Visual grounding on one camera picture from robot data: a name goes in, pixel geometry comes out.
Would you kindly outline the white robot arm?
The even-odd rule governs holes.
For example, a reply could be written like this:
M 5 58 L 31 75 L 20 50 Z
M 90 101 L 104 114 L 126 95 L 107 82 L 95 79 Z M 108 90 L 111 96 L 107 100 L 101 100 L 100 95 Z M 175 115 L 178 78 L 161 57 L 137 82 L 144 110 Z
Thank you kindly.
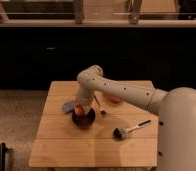
M 158 116 L 156 171 L 196 171 L 196 89 L 164 91 L 114 81 L 98 65 L 81 71 L 77 82 L 76 100 L 85 108 L 100 91 Z

